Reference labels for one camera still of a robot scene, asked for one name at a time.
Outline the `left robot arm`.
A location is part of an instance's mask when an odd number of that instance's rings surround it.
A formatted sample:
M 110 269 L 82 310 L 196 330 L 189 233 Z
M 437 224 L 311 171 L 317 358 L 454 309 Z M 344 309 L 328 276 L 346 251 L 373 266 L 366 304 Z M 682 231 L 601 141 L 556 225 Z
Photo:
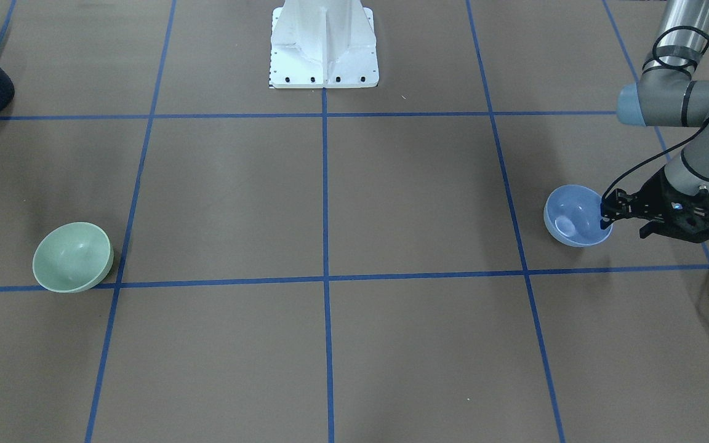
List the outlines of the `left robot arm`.
M 670 1 L 636 83 L 623 87 L 616 113 L 631 126 L 693 128 L 675 157 L 635 193 L 610 185 L 600 228 L 642 219 L 641 238 L 709 240 L 709 1 Z

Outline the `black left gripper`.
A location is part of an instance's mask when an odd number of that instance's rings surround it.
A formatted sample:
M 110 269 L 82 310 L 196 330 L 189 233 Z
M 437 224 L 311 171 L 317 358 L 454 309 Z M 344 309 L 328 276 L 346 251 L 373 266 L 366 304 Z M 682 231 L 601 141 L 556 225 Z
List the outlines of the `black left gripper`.
M 647 221 L 639 228 L 641 239 L 655 235 L 704 243 L 709 241 L 709 191 L 682 193 L 667 179 L 666 171 L 659 169 L 636 193 L 618 188 L 602 197 L 600 229 L 630 218 Z

